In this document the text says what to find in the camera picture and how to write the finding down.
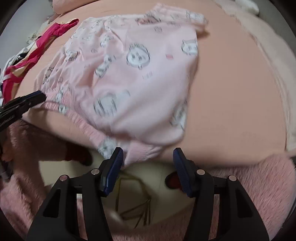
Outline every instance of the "metal rivet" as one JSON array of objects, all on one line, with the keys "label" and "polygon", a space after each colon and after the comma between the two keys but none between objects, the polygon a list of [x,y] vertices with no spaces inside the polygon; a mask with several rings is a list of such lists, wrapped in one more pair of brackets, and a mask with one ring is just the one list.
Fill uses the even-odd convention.
[{"label": "metal rivet", "polygon": [[234,175],[229,176],[229,180],[235,182],[237,178]]},{"label": "metal rivet", "polygon": [[198,169],[198,170],[196,171],[196,173],[197,173],[198,175],[204,175],[204,174],[205,174],[205,171],[204,171],[203,169]]},{"label": "metal rivet", "polygon": [[59,177],[59,179],[63,182],[65,180],[67,180],[68,176],[67,175],[62,175]]},{"label": "metal rivet", "polygon": [[95,168],[95,169],[92,169],[92,170],[91,170],[91,173],[92,173],[92,175],[97,175],[97,174],[100,173],[100,170],[97,169],[97,168]]}]

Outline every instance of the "bed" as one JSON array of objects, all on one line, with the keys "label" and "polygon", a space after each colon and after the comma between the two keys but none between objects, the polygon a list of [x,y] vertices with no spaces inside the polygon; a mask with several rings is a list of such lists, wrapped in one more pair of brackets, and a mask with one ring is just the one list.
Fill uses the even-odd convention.
[{"label": "bed", "polygon": [[[157,159],[171,161],[176,146],[201,165],[254,164],[270,154],[284,152],[289,132],[284,97],[273,67],[259,50],[256,38],[242,28],[237,18],[225,14],[226,8],[222,9],[221,2],[162,2],[201,12],[209,20],[209,25],[207,33],[198,37],[200,57],[190,90],[185,137],[180,143],[166,148]],[[156,3],[101,0],[62,14],[55,21],[143,13]],[[23,79],[17,96],[34,90],[36,75],[75,29],[52,43]],[[63,139],[97,148],[60,113],[34,109],[24,115],[24,120]]]}]

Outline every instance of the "beige surface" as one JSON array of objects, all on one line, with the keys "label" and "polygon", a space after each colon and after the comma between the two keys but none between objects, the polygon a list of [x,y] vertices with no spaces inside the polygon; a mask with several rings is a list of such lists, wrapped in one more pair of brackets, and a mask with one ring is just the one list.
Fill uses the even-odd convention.
[{"label": "beige surface", "polygon": [[268,58],[276,78],[285,112],[286,150],[296,150],[296,57],[283,39],[261,19],[246,13],[231,0],[215,0],[229,15],[235,16],[252,34]]},{"label": "beige surface", "polygon": [[[60,16],[57,22],[113,14],[144,13],[157,1],[101,0]],[[182,147],[200,164],[250,164],[283,152],[284,112],[277,85],[254,40],[235,19],[209,0],[163,0],[162,3],[204,14],[207,33],[198,36],[199,65],[191,86],[189,114]],[[56,39],[20,85],[18,96],[31,93],[34,78],[77,27]],[[24,119],[49,132],[84,145],[90,142],[59,113],[30,111]],[[161,156],[171,161],[172,150]]]},{"label": "beige surface", "polygon": [[62,14],[94,1],[97,0],[53,0],[52,8],[54,12]]}]

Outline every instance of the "red fabric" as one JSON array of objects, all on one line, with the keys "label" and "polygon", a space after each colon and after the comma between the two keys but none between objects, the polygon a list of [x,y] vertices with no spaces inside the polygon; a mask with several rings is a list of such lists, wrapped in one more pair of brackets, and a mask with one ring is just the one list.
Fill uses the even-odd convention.
[{"label": "red fabric", "polygon": [[[7,103],[8,101],[11,100],[11,91],[13,88],[13,84],[14,83],[21,83],[21,81],[23,80],[24,76],[29,71],[29,69],[31,69],[38,62],[41,55],[45,51],[45,46],[49,43],[49,41],[51,41],[51,38],[52,37],[57,38],[57,37],[63,35],[70,28],[77,25],[78,22],[79,22],[79,19],[74,19],[70,23],[66,23],[66,24],[54,23],[45,31],[45,33],[39,39],[36,40],[37,48],[29,55],[29,57],[25,61],[23,61],[17,65],[14,65],[14,66],[9,66],[5,70],[5,75],[9,74],[10,78],[3,81],[3,93],[2,94],[3,94],[3,98],[4,98],[4,103]],[[16,77],[13,74],[14,70],[24,67],[26,65],[28,65],[28,66],[26,67],[26,70],[24,71],[24,73],[20,77]]]},{"label": "red fabric", "polygon": [[170,189],[180,189],[183,191],[177,172],[173,172],[167,176],[166,185]]}]

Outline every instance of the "cartoon animal print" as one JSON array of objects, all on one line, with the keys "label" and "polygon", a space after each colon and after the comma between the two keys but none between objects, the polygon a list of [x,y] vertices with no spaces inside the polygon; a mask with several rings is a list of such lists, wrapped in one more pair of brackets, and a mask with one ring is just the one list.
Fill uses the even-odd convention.
[{"label": "cartoon animal print", "polygon": [[173,20],[175,19],[180,19],[181,17],[179,16],[179,14],[171,14],[170,15],[172,17]]},{"label": "cartoon animal print", "polygon": [[167,25],[171,25],[171,26],[174,26],[176,28],[180,28],[181,27],[181,25],[178,24],[178,23],[176,23],[176,22],[167,22]]},{"label": "cartoon animal print", "polygon": [[156,18],[153,14],[146,14],[143,18],[136,18],[138,25],[153,24],[161,22],[159,18]]},{"label": "cartoon animal print", "polygon": [[66,51],[66,54],[67,54],[68,61],[74,61],[75,59],[77,59],[78,51],[68,49]]},{"label": "cartoon animal print", "polygon": [[48,70],[47,71],[53,71],[54,70],[54,67],[48,67]]},{"label": "cartoon animal print", "polygon": [[92,52],[92,53],[97,53],[98,51],[97,51],[95,48],[92,48],[92,49],[91,49],[91,52]]},{"label": "cartoon animal print", "polygon": [[44,76],[44,79],[42,80],[42,84],[43,84],[43,85],[44,85],[45,83],[48,83],[48,82],[49,82],[49,77],[50,77],[50,74]]},{"label": "cartoon animal print", "polygon": [[101,24],[101,22],[102,22],[101,19],[96,20],[96,25],[99,26]]},{"label": "cartoon animal print", "polygon": [[170,124],[185,130],[187,118],[187,101],[175,108]]},{"label": "cartoon animal print", "polygon": [[63,105],[63,104],[61,104],[61,105],[59,105],[59,107],[58,107],[58,111],[59,111],[60,113],[62,113],[63,115],[65,115],[65,114],[67,113],[67,111],[68,111],[68,107],[65,106],[65,105]]},{"label": "cartoon animal print", "polygon": [[110,37],[109,35],[104,35],[104,40],[100,43],[101,47],[105,48],[107,46],[107,43],[112,39],[114,39],[114,37],[112,36]]},{"label": "cartoon animal print", "polygon": [[150,54],[142,44],[131,44],[126,56],[127,65],[142,69],[150,63]]},{"label": "cartoon animal print", "polygon": [[109,28],[108,26],[105,26],[105,29],[106,29],[108,32],[111,32],[111,28]]},{"label": "cartoon animal print", "polygon": [[110,18],[120,18],[122,15],[113,15],[113,16],[110,16]]},{"label": "cartoon animal print", "polygon": [[110,55],[107,54],[104,57],[104,62],[99,67],[96,68],[95,74],[100,78],[102,78],[106,74],[107,69],[109,68],[109,64],[112,63],[114,60],[116,60],[115,56],[111,57]]},{"label": "cartoon animal print", "polygon": [[205,21],[204,15],[196,12],[186,11],[186,17],[189,20],[194,20],[200,23],[203,23]]},{"label": "cartoon animal print", "polygon": [[183,40],[181,49],[183,53],[187,55],[197,55],[198,54],[197,39],[192,39],[188,41]]},{"label": "cartoon animal print", "polygon": [[94,111],[101,117],[114,116],[120,104],[130,97],[130,93],[125,90],[120,94],[108,93],[94,102]]},{"label": "cartoon animal print", "polygon": [[155,32],[162,33],[163,29],[161,27],[154,27]]},{"label": "cartoon animal print", "polygon": [[117,142],[110,137],[106,137],[99,144],[97,150],[105,159],[109,159],[116,147],[117,147]]},{"label": "cartoon animal print", "polygon": [[61,103],[63,95],[64,95],[64,88],[60,88],[56,97],[52,101],[56,103]]},{"label": "cartoon animal print", "polygon": [[87,40],[87,41],[90,41],[91,40],[91,35],[89,34],[89,35],[87,35],[87,36],[85,36],[85,37],[82,37],[82,39],[83,40]]},{"label": "cartoon animal print", "polygon": [[76,32],[74,32],[74,34],[70,37],[70,39],[76,39],[76,38],[78,38],[78,36],[76,36]]}]

